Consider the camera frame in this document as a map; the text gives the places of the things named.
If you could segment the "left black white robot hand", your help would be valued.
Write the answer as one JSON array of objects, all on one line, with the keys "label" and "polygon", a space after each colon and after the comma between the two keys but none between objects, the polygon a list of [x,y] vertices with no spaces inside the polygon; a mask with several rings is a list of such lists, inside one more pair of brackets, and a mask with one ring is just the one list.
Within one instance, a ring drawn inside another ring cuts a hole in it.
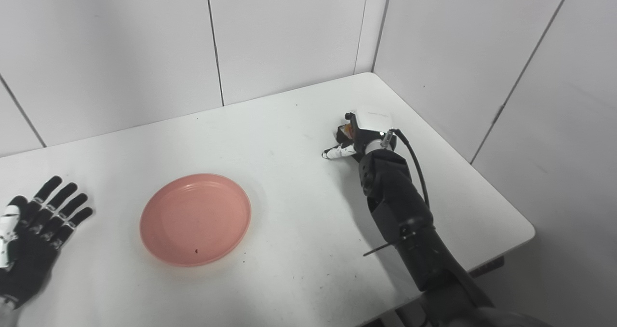
[{"label": "left black white robot hand", "polygon": [[78,185],[53,176],[31,199],[17,195],[1,211],[1,307],[10,312],[35,298],[61,249],[94,214]]}]

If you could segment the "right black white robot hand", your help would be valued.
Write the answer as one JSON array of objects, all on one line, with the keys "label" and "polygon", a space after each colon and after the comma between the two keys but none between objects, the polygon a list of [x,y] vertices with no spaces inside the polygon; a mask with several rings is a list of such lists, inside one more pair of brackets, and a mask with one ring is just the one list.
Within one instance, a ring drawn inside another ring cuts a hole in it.
[{"label": "right black white robot hand", "polygon": [[337,127],[337,145],[322,152],[322,158],[333,160],[351,157],[357,162],[375,150],[395,150],[397,137],[392,131],[392,118],[387,111],[358,108],[345,114],[346,123]]}]

